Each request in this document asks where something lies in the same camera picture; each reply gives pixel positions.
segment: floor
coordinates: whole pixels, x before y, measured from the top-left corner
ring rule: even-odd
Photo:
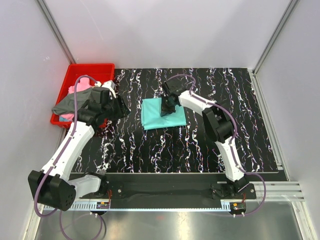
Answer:
[[[217,173],[224,164],[205,134],[203,120],[185,109],[187,126],[144,130],[142,99],[157,98],[161,84],[176,74],[196,78],[198,95],[215,100],[235,117],[236,146],[247,172],[276,172],[277,164],[246,68],[116,69],[117,91],[131,110],[127,118],[100,129],[88,142],[73,172]],[[191,86],[182,78],[181,84]]]
[[[248,202],[247,205],[251,211],[258,204]],[[302,240],[290,202],[266,202],[253,216],[230,216],[229,213],[221,212],[111,211],[102,215],[106,223],[106,233],[103,228],[97,239]],[[66,234],[77,240],[92,239],[100,228],[99,220],[83,211],[64,212],[62,225]],[[59,211],[40,220],[35,240],[64,239],[59,229]]]

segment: marble pattern tabletop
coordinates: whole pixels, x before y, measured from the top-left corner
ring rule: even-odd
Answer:
[[[236,147],[247,172],[276,172],[255,90],[246,68],[116,69],[116,91],[131,110],[128,117],[109,122],[87,143],[73,172],[217,173],[224,171],[218,147],[205,134],[203,119],[185,110],[186,126],[144,130],[142,99],[157,98],[162,83],[177,74],[195,77],[195,93],[215,100],[234,116]],[[190,79],[181,77],[189,88]]]

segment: turquoise cloth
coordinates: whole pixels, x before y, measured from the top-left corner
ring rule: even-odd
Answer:
[[[175,112],[160,116],[161,97],[147,98],[141,104],[141,123],[144,130],[161,129],[187,125],[185,110],[183,106],[175,106]]]

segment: red plastic bin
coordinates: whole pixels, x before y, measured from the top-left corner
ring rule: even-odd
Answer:
[[[66,71],[56,104],[67,96],[69,87],[75,85],[77,78],[81,75],[89,75],[95,80],[104,83],[114,79],[115,65],[113,63],[70,64]],[[95,83],[90,80],[90,84],[93,86]],[[71,121],[59,121],[59,116],[56,114],[52,114],[50,122],[53,125],[58,125],[66,129],[70,128],[72,123]]]

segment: purple cable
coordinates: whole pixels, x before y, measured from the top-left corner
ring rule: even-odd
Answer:
[[[95,83],[97,83],[97,81],[91,77],[91,76],[88,76],[88,75],[82,75],[82,76],[79,76],[77,78],[77,80],[75,81],[75,84],[74,84],[74,125],[73,125],[73,129],[72,129],[72,132],[71,132],[71,135],[70,137],[67,139],[65,145],[62,147],[61,151],[59,152],[58,156],[56,157],[56,159],[54,160],[53,162],[53,165],[55,166],[57,164],[57,162],[59,161],[60,157],[62,156],[62,154],[64,153],[64,151],[66,150],[67,146],[69,145],[72,137],[74,136],[75,132],[76,132],[76,127],[77,127],[77,119],[78,119],[78,103],[77,103],[77,85],[78,85],[78,82],[80,81],[80,79],[82,78],[89,78],[91,79],[92,81],[94,81]],[[50,213],[48,214],[41,214],[39,209],[38,209],[38,198],[39,198],[39,194],[40,194],[40,190],[42,188],[42,186],[44,185],[47,177],[49,176],[49,174],[51,173],[52,169],[54,169],[53,166],[51,166],[48,171],[45,173],[45,175],[43,176],[42,180],[40,181],[39,183],[39,186],[38,188],[36,189],[36,192],[35,192],[35,195],[34,195],[34,211],[35,213],[41,217],[41,218],[44,218],[44,217],[48,217],[48,216],[51,216],[52,214],[54,214],[57,209],[54,209],[53,211],[51,211]]]
[[[100,219],[100,229],[99,229],[97,235],[95,235],[95,237],[92,238],[92,240],[96,240],[99,237],[99,235],[101,234],[101,231],[102,231],[102,225],[103,225],[104,219],[98,214],[97,214],[97,216]],[[62,226],[62,211],[60,211],[60,214],[59,214],[59,225],[60,225],[60,230],[61,230],[63,236],[68,240],[73,240],[72,238],[68,237],[68,235],[66,234],[66,232],[65,232],[65,230],[64,230],[64,228]]]
[[[196,79],[195,79],[193,76],[188,75],[188,74],[177,74],[177,75],[174,75],[174,76],[170,77],[167,81],[169,81],[169,80],[171,80],[171,79],[173,79],[173,78],[177,78],[177,77],[188,77],[188,78],[191,78],[192,81],[193,81],[193,83],[192,83],[191,88],[189,89],[189,94],[190,94],[191,96],[193,96],[195,99],[197,99],[197,100],[199,100],[199,101],[201,101],[201,102],[203,102],[203,103],[205,103],[205,104],[208,104],[208,105],[214,106],[214,107],[216,107],[216,108],[218,108],[218,109],[221,109],[223,112],[225,112],[225,113],[229,116],[229,118],[230,118],[230,120],[231,120],[231,122],[232,122],[233,128],[234,128],[233,135],[232,135],[232,137],[231,137],[231,139],[230,139],[230,141],[229,141],[229,145],[230,145],[230,148],[231,148],[231,154],[232,154],[232,158],[233,158],[233,161],[234,161],[234,163],[235,163],[235,166],[236,166],[242,173],[244,173],[244,174],[246,174],[246,175],[254,175],[254,176],[257,176],[257,177],[261,180],[261,182],[262,182],[262,184],[263,184],[263,198],[262,198],[261,203],[259,204],[259,206],[258,206],[255,210],[253,210],[253,211],[251,211],[251,212],[248,212],[248,213],[246,213],[245,215],[246,215],[246,216],[250,216],[250,215],[256,213],[256,212],[262,207],[262,205],[265,203],[266,196],[267,196],[267,187],[266,187],[265,180],[264,180],[258,173],[256,173],[256,172],[246,172],[242,167],[239,166],[239,164],[238,164],[238,162],[237,162],[234,149],[233,149],[233,147],[231,146],[232,140],[236,138],[237,133],[238,133],[237,124],[236,124],[236,121],[235,121],[234,117],[233,117],[233,116],[231,115],[231,113],[230,113],[228,110],[226,110],[224,107],[222,107],[222,106],[220,106],[220,105],[218,105],[218,104],[215,104],[215,103],[213,103],[213,102],[206,102],[206,101],[204,101],[202,98],[200,98],[200,97],[198,97],[198,96],[196,96],[196,95],[193,95],[193,94],[192,94],[192,93],[193,93],[193,89],[194,89],[194,87],[195,87],[195,85],[196,85]]]

